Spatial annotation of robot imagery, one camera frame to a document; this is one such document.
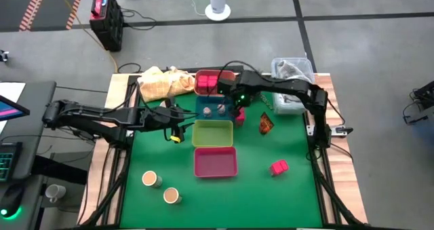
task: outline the computer monitor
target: computer monitor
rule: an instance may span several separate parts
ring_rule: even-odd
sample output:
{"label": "computer monitor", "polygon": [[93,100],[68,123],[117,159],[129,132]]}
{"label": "computer monitor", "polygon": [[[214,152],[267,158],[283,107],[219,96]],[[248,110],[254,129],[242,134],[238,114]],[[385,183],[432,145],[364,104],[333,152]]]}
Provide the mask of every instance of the computer monitor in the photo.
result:
{"label": "computer monitor", "polygon": [[0,95],[0,121],[30,115],[30,111],[21,105]]}

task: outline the white base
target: white base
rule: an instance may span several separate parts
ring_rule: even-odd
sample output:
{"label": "white base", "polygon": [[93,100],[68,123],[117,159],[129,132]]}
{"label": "white base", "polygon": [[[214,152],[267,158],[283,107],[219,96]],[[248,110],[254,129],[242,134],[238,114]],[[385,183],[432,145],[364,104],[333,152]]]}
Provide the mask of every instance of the white base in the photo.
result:
{"label": "white base", "polygon": [[222,20],[226,20],[229,17],[229,15],[231,15],[231,9],[230,9],[229,5],[224,5],[224,11],[220,14],[216,14],[212,11],[211,5],[208,5],[205,8],[205,15],[210,20],[222,21]]}

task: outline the yellow cloth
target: yellow cloth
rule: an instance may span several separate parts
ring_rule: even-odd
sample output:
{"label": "yellow cloth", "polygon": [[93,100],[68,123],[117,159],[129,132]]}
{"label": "yellow cloth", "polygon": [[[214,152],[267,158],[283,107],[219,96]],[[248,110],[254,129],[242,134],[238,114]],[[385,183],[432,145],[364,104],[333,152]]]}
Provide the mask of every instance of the yellow cloth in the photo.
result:
{"label": "yellow cloth", "polygon": [[195,78],[174,66],[164,73],[158,67],[152,66],[143,72],[137,81],[145,102],[185,94],[195,89]]}

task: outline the keyboard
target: keyboard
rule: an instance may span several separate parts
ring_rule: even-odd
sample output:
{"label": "keyboard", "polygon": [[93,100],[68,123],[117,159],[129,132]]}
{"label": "keyboard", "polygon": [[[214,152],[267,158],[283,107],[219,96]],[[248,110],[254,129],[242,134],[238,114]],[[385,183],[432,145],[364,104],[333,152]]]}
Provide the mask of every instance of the keyboard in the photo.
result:
{"label": "keyboard", "polygon": [[0,182],[7,182],[12,177],[21,149],[22,142],[0,144]]}

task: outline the striped floor marking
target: striped floor marking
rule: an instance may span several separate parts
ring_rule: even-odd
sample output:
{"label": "striped floor marking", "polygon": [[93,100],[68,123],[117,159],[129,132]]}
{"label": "striped floor marking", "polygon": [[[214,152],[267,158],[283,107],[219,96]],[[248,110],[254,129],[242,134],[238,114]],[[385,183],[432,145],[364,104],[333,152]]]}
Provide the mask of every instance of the striped floor marking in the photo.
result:
{"label": "striped floor marking", "polygon": [[21,19],[19,31],[28,31],[31,29],[33,20],[35,19],[35,15],[38,12],[41,2],[42,0],[30,0],[26,12]]}
{"label": "striped floor marking", "polygon": [[69,14],[68,22],[66,23],[66,29],[68,29],[68,30],[71,30],[73,27],[74,19],[76,16],[75,14],[77,13],[77,10],[79,9],[79,4],[80,4],[80,0],[74,0],[73,10]]}

